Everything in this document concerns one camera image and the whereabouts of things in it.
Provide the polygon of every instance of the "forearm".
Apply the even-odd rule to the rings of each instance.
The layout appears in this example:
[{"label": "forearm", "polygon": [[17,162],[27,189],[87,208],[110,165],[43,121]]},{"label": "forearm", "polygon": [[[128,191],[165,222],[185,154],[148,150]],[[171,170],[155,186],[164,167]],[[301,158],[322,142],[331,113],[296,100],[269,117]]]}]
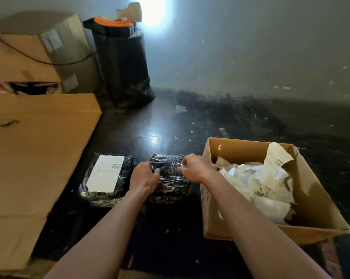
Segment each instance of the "forearm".
[{"label": "forearm", "polygon": [[130,190],[45,278],[116,278],[146,196],[145,190]]},{"label": "forearm", "polygon": [[204,184],[255,279],[330,278],[220,173],[210,173]]}]

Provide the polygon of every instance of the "black cable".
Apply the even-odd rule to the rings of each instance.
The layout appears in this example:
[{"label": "black cable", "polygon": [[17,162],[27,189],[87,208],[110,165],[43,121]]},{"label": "black cable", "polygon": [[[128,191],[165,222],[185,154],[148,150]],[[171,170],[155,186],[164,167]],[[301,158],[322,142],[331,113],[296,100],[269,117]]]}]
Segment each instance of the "black cable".
[{"label": "black cable", "polygon": [[79,63],[79,62],[83,62],[83,61],[87,60],[88,58],[90,58],[90,57],[96,55],[96,54],[105,46],[105,44],[106,44],[107,41],[108,41],[108,38],[109,38],[109,37],[108,37],[108,35],[107,35],[107,38],[105,39],[105,42],[101,45],[101,47],[99,47],[95,52],[93,52],[93,53],[87,55],[84,59],[78,60],[78,61],[76,61],[76,62],[70,62],[70,63],[67,63],[67,64],[52,64],[52,63],[50,63],[50,62],[43,62],[43,61],[41,61],[41,60],[37,60],[37,59],[35,59],[35,58],[33,58],[33,57],[31,57],[31,56],[29,56],[29,55],[23,53],[22,51],[19,51],[19,50],[16,49],[15,47],[13,47],[13,46],[11,46],[10,44],[8,44],[8,43],[6,43],[5,41],[3,41],[1,38],[0,38],[0,42],[2,42],[3,44],[5,44],[6,46],[10,47],[11,49],[13,49],[13,50],[19,52],[20,54],[26,56],[27,58],[32,59],[32,60],[35,60],[36,62],[40,62],[41,64],[45,64],[45,65],[74,65],[74,64],[77,64],[77,63]]}]

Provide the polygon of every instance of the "open cardboard box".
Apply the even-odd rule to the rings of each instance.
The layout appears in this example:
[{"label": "open cardboard box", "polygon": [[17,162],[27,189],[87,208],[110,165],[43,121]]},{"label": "open cardboard box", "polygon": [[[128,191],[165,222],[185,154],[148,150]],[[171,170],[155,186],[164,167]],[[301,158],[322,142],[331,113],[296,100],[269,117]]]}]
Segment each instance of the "open cardboard box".
[{"label": "open cardboard box", "polygon": [[[268,142],[209,138],[203,156],[215,163],[218,156],[230,163],[243,164],[249,161],[264,162]],[[279,143],[293,161],[283,168],[293,178],[293,196],[297,203],[294,225],[278,225],[298,245],[312,244],[335,236],[350,234],[350,226],[344,220],[331,197],[309,165],[292,144]],[[205,238],[232,240],[225,222],[218,216],[218,206],[207,188],[201,184],[203,232]]]},{"label": "open cardboard box", "polygon": [[94,94],[0,94],[0,270],[27,267],[100,116]]}]

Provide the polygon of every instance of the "cardboard box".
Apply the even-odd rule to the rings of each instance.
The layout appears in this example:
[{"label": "cardboard box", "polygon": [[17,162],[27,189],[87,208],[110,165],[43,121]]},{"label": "cardboard box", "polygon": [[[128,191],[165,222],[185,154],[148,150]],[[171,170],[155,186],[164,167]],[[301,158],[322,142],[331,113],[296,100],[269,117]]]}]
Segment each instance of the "cardboard box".
[{"label": "cardboard box", "polygon": [[[35,59],[50,63],[75,62],[90,53],[76,14],[46,11],[17,13],[0,20],[0,39]],[[74,65],[46,65],[0,42],[1,81],[61,82],[74,74],[84,89],[93,91],[101,83],[94,57]]]},{"label": "cardboard box", "polygon": [[0,270],[26,267],[100,115],[94,94],[0,94]]},{"label": "cardboard box", "polygon": [[[278,225],[280,229],[298,245],[350,234],[350,226],[298,149],[292,144],[280,145],[294,158],[283,168],[292,175],[293,196],[298,204],[293,207],[297,214],[297,226]],[[263,163],[268,146],[268,142],[209,138],[203,156],[213,163],[218,156],[236,164],[249,161]],[[215,199],[203,184],[200,185],[200,191],[205,238],[232,240],[225,222],[218,216]]]}]

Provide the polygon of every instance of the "hand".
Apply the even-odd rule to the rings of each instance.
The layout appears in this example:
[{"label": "hand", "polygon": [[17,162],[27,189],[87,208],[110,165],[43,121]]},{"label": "hand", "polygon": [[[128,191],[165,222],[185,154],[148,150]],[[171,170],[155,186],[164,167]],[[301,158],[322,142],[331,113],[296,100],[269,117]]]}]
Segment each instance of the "hand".
[{"label": "hand", "polygon": [[192,182],[204,183],[207,176],[215,171],[212,164],[200,155],[186,155],[182,164],[186,167],[178,167],[177,172],[182,173],[185,178]]},{"label": "hand", "polygon": [[160,169],[152,172],[151,161],[139,163],[132,172],[130,179],[130,191],[141,191],[147,197],[157,187],[160,179]]}]

